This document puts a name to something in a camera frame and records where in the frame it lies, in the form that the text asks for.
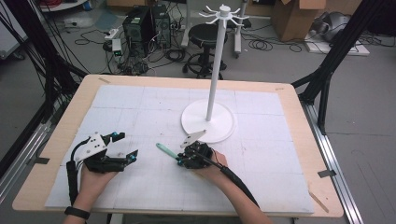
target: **black watch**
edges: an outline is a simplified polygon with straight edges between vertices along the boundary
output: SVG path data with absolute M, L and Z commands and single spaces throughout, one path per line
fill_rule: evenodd
M 68 206 L 66 210 L 64 210 L 64 213 L 67 215 L 75 216 L 75 217 L 81 217 L 87 220 L 90 217 L 90 213 L 72 206 Z

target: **table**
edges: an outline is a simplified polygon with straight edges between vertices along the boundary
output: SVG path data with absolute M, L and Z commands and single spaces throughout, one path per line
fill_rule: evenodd
M 41 153 L 41 157 L 50 158 L 49 163 L 45 165 L 36 164 L 34 166 L 13 203 L 14 209 L 20 211 L 60 211 L 59 209 L 49 209 L 44 204 L 50 194 L 58 167 L 64 158 L 64 153 L 70 148 L 78 127 L 90 108 L 97 90 L 101 85 L 107 84 L 209 89 L 210 80 L 166 77 L 86 76 Z M 220 81 L 218 90 L 265 91 L 278 94 L 315 207 L 315 213 L 307 216 L 342 216 L 344 211 L 332 181 L 329 177 L 320 178 L 318 175 L 318 172 L 326 170 L 326 166 L 321 158 L 314 135 L 294 88 L 290 84 L 282 83 Z M 136 211 L 131 210 L 101 209 L 95 211 L 136 213 Z

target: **person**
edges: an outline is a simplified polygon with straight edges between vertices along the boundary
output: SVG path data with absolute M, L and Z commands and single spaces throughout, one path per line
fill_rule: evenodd
M 212 160 L 224 166 L 228 166 L 226 157 L 216 150 L 212 155 Z M 225 194 L 225 196 L 227 196 L 242 223 L 272 223 L 271 219 L 265 215 L 264 212 L 262 212 L 262 210 L 260 210 L 260 208 L 252 202 L 240 188 L 238 188 L 226 175 L 224 175 L 219 168 L 211 165 L 206 168 L 193 171 L 211 181 Z M 96 199 L 106 188 L 107 183 L 116 174 L 117 173 L 115 172 L 98 174 L 90 172 L 87 167 L 82 166 L 79 194 L 73 204 L 73 207 L 89 213 Z M 64 224 L 79 223 L 85 223 L 85 219 L 73 215 L 67 215 L 64 219 Z

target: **hook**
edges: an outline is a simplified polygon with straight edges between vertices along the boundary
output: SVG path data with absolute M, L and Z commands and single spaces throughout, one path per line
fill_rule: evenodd
M 237 16 L 233 16 L 233 18 L 237 18 L 238 20 L 245 20 L 245 19 L 248 19 L 248 17 L 241 18 L 241 17 L 237 17 Z
M 201 12 L 200 13 L 198 13 L 198 14 L 200 14 L 201 16 L 203 16 L 203 17 L 214 17 L 214 16 L 216 16 L 216 14 L 211 14 L 211 15 L 205 15 L 205 14 L 202 14 Z
M 235 20 L 233 20 L 233 19 L 230 19 L 230 21 L 232 21 L 233 22 L 233 24 L 235 24 L 236 26 L 244 26 L 244 24 L 238 24 Z
M 218 21 L 218 20 L 219 20 L 219 18 L 215 18 L 213 21 L 207 21 L 206 24 L 213 24 L 213 23 L 215 23 L 215 21 Z
M 231 14 L 236 14 L 241 8 L 238 8 L 235 12 L 230 12 Z
M 206 6 L 206 8 L 207 8 L 207 10 L 209 10 L 210 12 L 214 12 L 214 13 L 216 13 L 216 12 L 217 12 L 217 11 L 214 11 L 214 10 L 210 9 L 210 7 L 209 7 L 209 6 Z

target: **electronic equipment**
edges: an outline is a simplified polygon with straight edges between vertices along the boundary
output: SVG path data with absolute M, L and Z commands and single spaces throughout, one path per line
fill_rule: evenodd
M 122 27 L 127 39 L 131 56 L 146 57 L 149 53 L 149 41 L 154 37 L 152 19 L 148 6 L 134 6 L 128 12 Z
M 327 42 L 334 43 L 348 22 L 349 17 L 341 12 L 324 12 L 320 17 L 315 18 L 309 30 L 323 36 Z
M 157 44 L 165 49 L 171 48 L 170 17 L 165 5 L 156 5 L 151 8 L 154 31 Z
M 120 58 L 122 57 L 121 40 L 120 39 L 112 39 L 111 41 L 112 41 L 111 48 L 112 48 L 112 52 L 114 54 L 114 59 L 116 62 L 119 62 Z

